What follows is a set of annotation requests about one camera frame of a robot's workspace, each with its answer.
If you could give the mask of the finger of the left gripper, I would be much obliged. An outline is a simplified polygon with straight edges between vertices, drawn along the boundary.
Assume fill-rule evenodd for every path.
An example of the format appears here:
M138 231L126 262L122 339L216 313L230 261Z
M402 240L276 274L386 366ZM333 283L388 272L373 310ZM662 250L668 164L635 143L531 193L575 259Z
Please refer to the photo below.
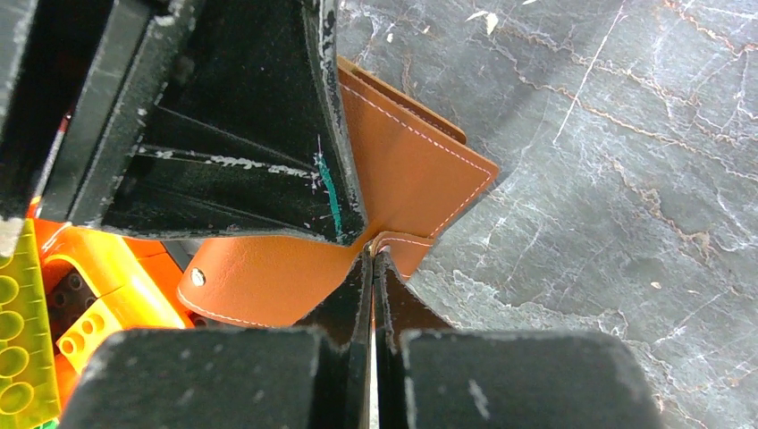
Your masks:
M337 13L334 1L206 2L103 228L355 242L367 219L339 93Z

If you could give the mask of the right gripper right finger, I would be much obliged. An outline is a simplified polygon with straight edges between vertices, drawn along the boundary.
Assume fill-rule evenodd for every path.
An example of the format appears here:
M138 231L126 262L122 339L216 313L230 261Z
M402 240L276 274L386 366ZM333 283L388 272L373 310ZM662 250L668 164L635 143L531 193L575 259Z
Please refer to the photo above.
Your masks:
M592 331L459 330L375 256L383 428L659 428L635 357Z

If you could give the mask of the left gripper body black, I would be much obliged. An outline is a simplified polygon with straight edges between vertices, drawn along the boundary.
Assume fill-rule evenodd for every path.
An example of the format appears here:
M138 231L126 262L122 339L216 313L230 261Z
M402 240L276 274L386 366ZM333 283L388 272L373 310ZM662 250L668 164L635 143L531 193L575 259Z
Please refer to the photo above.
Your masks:
M99 227L199 1L1 4L1 223Z

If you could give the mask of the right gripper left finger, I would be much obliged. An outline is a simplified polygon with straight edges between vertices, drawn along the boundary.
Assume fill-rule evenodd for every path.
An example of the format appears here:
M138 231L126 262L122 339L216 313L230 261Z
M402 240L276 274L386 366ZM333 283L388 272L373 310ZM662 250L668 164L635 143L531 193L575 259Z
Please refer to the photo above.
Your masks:
M292 327L130 329L85 367L62 428L366 428L373 262Z

